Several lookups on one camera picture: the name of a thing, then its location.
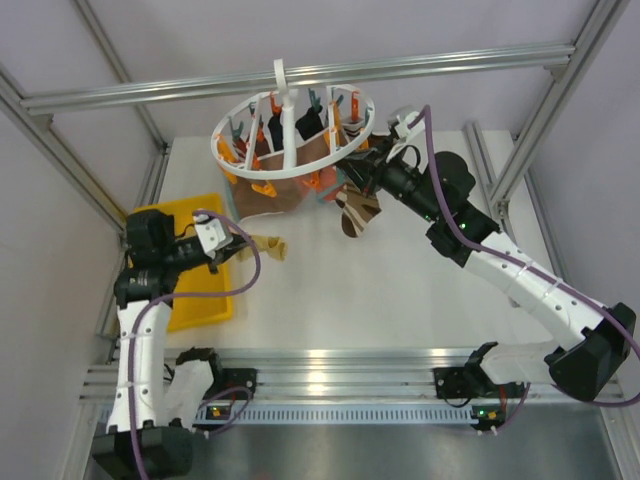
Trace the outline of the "yellow beige sock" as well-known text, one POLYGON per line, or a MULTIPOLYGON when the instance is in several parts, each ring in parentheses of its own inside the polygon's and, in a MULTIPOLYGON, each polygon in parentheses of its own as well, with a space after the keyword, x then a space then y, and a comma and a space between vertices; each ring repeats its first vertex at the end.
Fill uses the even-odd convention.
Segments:
MULTIPOLYGON (((271 259, 279 262, 285 261, 288 253, 288 244, 282 237, 251 235, 251 239, 260 253, 266 253, 271 259)), ((251 248, 245 247, 236 254, 236 257, 240 262, 252 258, 251 248)))

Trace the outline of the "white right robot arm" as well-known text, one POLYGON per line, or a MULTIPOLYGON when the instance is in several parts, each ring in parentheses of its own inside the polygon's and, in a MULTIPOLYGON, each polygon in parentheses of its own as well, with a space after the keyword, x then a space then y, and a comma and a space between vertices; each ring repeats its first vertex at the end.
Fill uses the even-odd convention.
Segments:
POLYGON ((475 185, 465 160, 431 152, 409 164, 390 139, 346 156, 337 164, 365 195, 383 190, 430 222, 426 232, 443 257, 503 292, 550 335, 542 343, 483 344, 468 358, 466 382, 478 396, 502 385, 550 384, 568 397, 596 404, 631 352, 635 312, 606 306, 576 291, 533 261, 489 216, 468 199, 475 185))

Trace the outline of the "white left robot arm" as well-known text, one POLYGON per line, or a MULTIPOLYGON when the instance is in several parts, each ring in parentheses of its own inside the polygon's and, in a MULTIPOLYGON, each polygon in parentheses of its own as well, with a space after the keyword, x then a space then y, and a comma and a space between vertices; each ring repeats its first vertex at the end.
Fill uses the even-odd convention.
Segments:
POLYGON ((188 474, 193 463, 193 422, 201 408, 251 387, 232 384, 212 348, 192 347, 165 365, 168 325, 180 276, 206 268, 215 274, 244 249, 259 253, 250 236, 211 210, 192 214, 192 235, 177 234, 175 218, 158 209, 126 220, 126 264, 113 285, 120 359, 111 413, 94 439, 93 460, 112 479, 169 479, 188 474))

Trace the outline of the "white round clip hanger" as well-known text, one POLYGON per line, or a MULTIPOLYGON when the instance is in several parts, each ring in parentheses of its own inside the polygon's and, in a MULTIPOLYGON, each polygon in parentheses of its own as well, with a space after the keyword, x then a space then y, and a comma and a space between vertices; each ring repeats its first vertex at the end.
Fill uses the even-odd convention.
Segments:
MULTIPOLYGON (((273 65, 278 73, 284 72, 281 59, 273 65)), ((302 95, 278 78, 275 90, 249 97, 218 122, 210 138, 210 149, 223 175, 234 183, 236 177, 277 180, 313 174, 311 187, 318 188, 319 171, 363 144, 372 133, 375 115, 371 97, 354 85, 333 84, 321 92, 310 88, 302 95), (330 153, 298 166, 297 148, 309 140, 300 137, 295 123, 310 107, 320 112, 324 130, 309 140, 324 138, 330 153), (280 170, 261 169, 255 148, 265 140, 272 152, 282 152, 280 170)))

